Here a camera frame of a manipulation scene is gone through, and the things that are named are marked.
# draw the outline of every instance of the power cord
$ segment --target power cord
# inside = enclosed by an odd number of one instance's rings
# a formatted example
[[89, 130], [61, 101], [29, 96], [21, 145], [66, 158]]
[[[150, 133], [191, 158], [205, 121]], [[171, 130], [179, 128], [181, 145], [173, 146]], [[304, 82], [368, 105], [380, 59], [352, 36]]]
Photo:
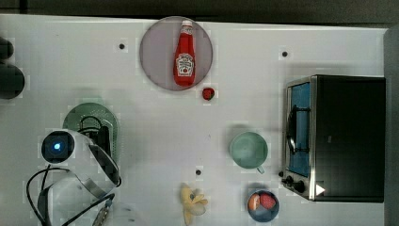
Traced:
[[[43, 190], [43, 188], [44, 188], [44, 183], [45, 183], [45, 179], [46, 179], [46, 176], [47, 176], [47, 173], [48, 173], [50, 170], [65, 170], [65, 171], [70, 171], [69, 169], [63, 169], [63, 168], [51, 168], [51, 165], [49, 165], [49, 166], [47, 166], [47, 169], [40, 170], [40, 171], [38, 171], [37, 173], [35, 173], [33, 176], [31, 176], [31, 177], [29, 178], [29, 180], [27, 181], [27, 184], [26, 184], [26, 196], [27, 196], [27, 199], [29, 200], [29, 204], [30, 204], [30, 206], [32, 207], [33, 212], [35, 212], [36, 217], [38, 217], [38, 219], [39, 219], [39, 221], [40, 221], [40, 223], [41, 223], [42, 226], [46, 226], [46, 220], [40, 215], [38, 209], [37, 209], [36, 206], [33, 204], [32, 199], [31, 199], [31, 197], [30, 197], [29, 187], [30, 187], [30, 183], [32, 182], [32, 180], [33, 180], [35, 177], [37, 177], [39, 174], [45, 172], [44, 177], [43, 177], [43, 181], [41, 182], [41, 190]], [[114, 198], [115, 198], [115, 194], [109, 194], [109, 195], [106, 195], [106, 196], [100, 198], [98, 201], [96, 201], [95, 203], [91, 204], [88, 208], [84, 209], [82, 212], [80, 212], [79, 214], [77, 214], [75, 217], [69, 219], [67, 222], [65, 222], [64, 224], [62, 224], [62, 226], [67, 226], [67, 225], [71, 224], [71, 223], [74, 222], [76, 219], [78, 219], [80, 216], [82, 216], [83, 214], [85, 214], [88, 210], [90, 210], [92, 207], [94, 207], [94, 206], [100, 204], [101, 202], [103, 202], [103, 201], [105, 201], [105, 200], [107, 200], [107, 199], [109, 199], [110, 201], [112, 201], [112, 200], [114, 200]]]
[[80, 120], [80, 122], [79, 122], [80, 129], [83, 129], [83, 121], [86, 120], [86, 119], [94, 119], [95, 121], [97, 121], [97, 122], [99, 123], [100, 128], [103, 126], [103, 124], [101, 123], [101, 121], [100, 121], [99, 119], [97, 119], [96, 117], [94, 117], [94, 116], [85, 116], [85, 117], [83, 117], [82, 120]]
[[120, 185], [122, 184], [122, 178], [120, 177], [120, 181], [117, 184], [117, 187], [120, 187]]
[[99, 131], [100, 129], [97, 128], [97, 127], [86, 127], [86, 128], [79, 129], [77, 132], [82, 133], [82, 132], [85, 132], [85, 131], [87, 131], [87, 130]]
[[49, 168], [51, 168], [50, 164], [47, 166], [47, 171], [44, 173], [43, 180], [41, 181], [41, 189], [40, 189], [40, 191], [42, 191], [44, 189], [44, 184], [46, 183], [46, 177], [47, 177], [47, 174], [49, 172], [48, 171]]
[[33, 204], [32, 199], [30, 198], [30, 193], [29, 193], [29, 187], [30, 187], [30, 183], [32, 182], [32, 180], [37, 177], [39, 174], [44, 173], [44, 172], [48, 172], [50, 170], [65, 170], [65, 171], [70, 171], [69, 169], [63, 169], [63, 168], [51, 168], [51, 169], [43, 169], [38, 171], [37, 173], [35, 173], [32, 177], [29, 178], [29, 180], [27, 181], [26, 184], [26, 196], [27, 199], [29, 200], [30, 206], [32, 206], [33, 212], [35, 212], [36, 217], [38, 217], [38, 219], [41, 222], [41, 225], [45, 226], [46, 225], [46, 220], [40, 215], [38, 209], [36, 208], [36, 206]]

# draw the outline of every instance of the red ketchup bottle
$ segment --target red ketchup bottle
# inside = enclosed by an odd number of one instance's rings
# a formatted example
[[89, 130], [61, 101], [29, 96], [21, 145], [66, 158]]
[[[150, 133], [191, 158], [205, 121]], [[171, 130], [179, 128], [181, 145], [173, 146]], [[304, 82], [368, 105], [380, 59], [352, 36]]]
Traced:
[[173, 66], [173, 76], [177, 85], [181, 87], [193, 85], [196, 78], [195, 62], [193, 24], [190, 21], [183, 21]]

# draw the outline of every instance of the blue light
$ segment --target blue light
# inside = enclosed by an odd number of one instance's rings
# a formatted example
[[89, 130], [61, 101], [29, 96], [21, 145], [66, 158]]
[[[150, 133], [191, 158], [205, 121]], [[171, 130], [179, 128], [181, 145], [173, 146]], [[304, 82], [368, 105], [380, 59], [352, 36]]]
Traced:
[[54, 149], [59, 150], [61, 148], [61, 144], [57, 143], [54, 145]]

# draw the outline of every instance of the table surface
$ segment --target table surface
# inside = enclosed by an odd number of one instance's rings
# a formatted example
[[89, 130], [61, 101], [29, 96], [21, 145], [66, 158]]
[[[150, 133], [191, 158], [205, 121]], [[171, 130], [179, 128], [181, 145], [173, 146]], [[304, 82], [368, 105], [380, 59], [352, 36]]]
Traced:
[[[134, 207], [132, 225], [184, 225], [182, 183], [209, 200], [193, 225], [383, 225], [383, 203], [309, 202], [284, 188], [278, 172], [285, 84], [316, 73], [383, 76], [385, 29], [200, 23], [213, 43], [210, 73], [192, 89], [169, 91], [139, 63], [141, 38], [154, 22], [0, 15], [0, 36], [15, 46], [8, 62], [26, 77], [21, 96], [0, 102], [2, 225], [39, 225], [24, 187], [44, 168], [40, 140], [86, 102], [103, 103], [120, 121], [116, 199]], [[216, 90], [211, 102], [201, 99], [204, 87]], [[267, 142], [265, 174], [229, 156], [230, 141], [244, 131]], [[269, 223], [246, 211], [248, 192], [259, 187], [280, 201]]]

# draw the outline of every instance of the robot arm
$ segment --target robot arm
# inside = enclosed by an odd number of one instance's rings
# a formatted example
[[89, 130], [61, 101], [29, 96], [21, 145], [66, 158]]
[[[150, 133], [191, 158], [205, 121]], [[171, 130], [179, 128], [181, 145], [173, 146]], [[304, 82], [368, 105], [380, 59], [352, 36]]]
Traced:
[[107, 194], [120, 184], [119, 168], [90, 138], [71, 130], [55, 130], [42, 142], [41, 154], [48, 163], [68, 171], [65, 178], [40, 193], [41, 217], [37, 215], [45, 225], [68, 225], [92, 206], [113, 199], [114, 194]]

